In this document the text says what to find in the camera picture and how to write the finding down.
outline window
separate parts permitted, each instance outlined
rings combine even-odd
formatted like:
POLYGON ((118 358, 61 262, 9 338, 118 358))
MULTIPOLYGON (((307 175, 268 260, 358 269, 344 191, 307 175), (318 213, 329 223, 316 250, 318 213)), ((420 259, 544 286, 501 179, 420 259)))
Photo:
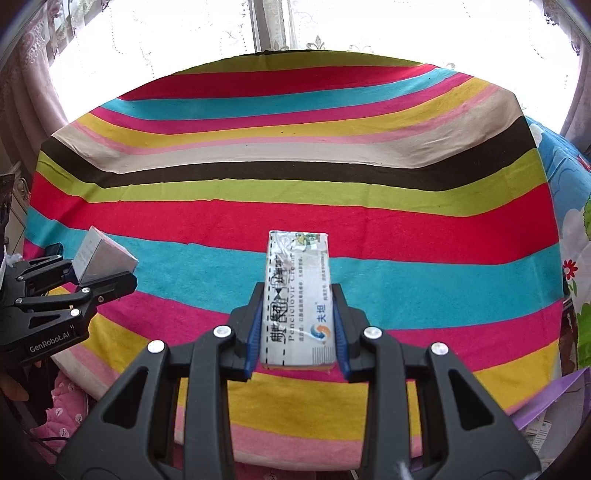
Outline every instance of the window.
POLYGON ((555 131, 579 75, 569 39, 530 0, 117 0, 51 75, 74 120, 152 79, 256 48, 434 63, 513 91, 526 115, 555 131))

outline silver screw head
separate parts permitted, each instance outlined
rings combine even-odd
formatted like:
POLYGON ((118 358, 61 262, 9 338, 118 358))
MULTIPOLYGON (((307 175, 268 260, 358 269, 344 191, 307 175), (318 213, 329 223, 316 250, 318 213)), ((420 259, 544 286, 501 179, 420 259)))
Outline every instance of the silver screw head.
POLYGON ((213 334, 217 338, 225 338, 230 336, 232 329, 228 325, 219 325, 213 329, 213 334))
POLYGON ((369 338, 370 340, 377 340, 382 336, 382 330, 377 327, 367 327, 363 331, 363 335, 365 335, 365 337, 369 338))
POLYGON ((152 340, 149 344, 148 344, 148 352, 150 353, 160 353, 162 350, 164 350, 165 347, 165 343, 162 340, 152 340))
POLYGON ((435 355, 447 355, 449 347, 443 342, 435 342, 431 345, 431 351, 435 355))

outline lace curtain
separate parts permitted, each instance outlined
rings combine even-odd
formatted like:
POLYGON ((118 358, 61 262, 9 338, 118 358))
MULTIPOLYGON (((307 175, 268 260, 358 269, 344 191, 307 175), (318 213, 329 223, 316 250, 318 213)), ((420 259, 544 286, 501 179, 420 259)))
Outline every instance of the lace curtain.
POLYGON ((45 38, 49 64, 61 53, 74 36, 98 13, 107 8, 111 0, 47 0, 45 38))
POLYGON ((360 51, 455 69, 513 91, 526 115, 557 132, 577 88, 580 40, 571 46, 530 0, 253 2, 268 26, 261 49, 360 51))
POLYGON ((26 26, 0 72, 0 141, 28 188, 41 143, 67 124, 50 63, 109 0, 48 0, 26 26))
POLYGON ((560 28, 569 37, 580 57, 580 74, 573 102, 566 115, 560 135, 570 140, 581 152, 591 155, 591 44, 563 7, 555 0, 533 0, 544 13, 546 21, 560 28))
POLYGON ((56 57, 69 121, 159 77, 254 53, 248 0, 113 0, 56 57))

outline striped blanket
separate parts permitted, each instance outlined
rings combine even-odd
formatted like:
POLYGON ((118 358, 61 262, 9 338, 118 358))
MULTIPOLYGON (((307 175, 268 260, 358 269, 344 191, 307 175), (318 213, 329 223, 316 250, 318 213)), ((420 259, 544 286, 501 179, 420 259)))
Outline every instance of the striped blanket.
MULTIPOLYGON (((350 305, 403 342, 448 343, 507 411, 550 380, 562 304, 552 201, 515 96, 483 80, 331 51, 155 80, 43 145, 26 254, 61 242, 71 257, 91 225, 139 259, 137 292, 100 307, 90 339, 56 356, 95 397, 150 339, 193 340, 246 304, 272 229, 327 232, 350 305)), ((357 466, 366 385, 337 368, 258 369, 229 394, 237 460, 357 466)), ((178 441, 183 412, 181 395, 178 441)))

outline black stripe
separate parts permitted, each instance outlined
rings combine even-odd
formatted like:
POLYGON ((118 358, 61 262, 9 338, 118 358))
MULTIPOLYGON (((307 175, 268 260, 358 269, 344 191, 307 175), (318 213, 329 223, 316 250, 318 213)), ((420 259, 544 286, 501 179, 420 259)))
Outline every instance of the black stripe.
POLYGON ((60 167, 85 183, 107 189, 127 185, 195 180, 317 180, 380 184, 405 189, 450 190, 483 179, 511 165, 535 148, 525 117, 495 137, 445 160, 421 168, 314 161, 212 162, 118 174, 103 171, 51 137, 42 150, 60 167))

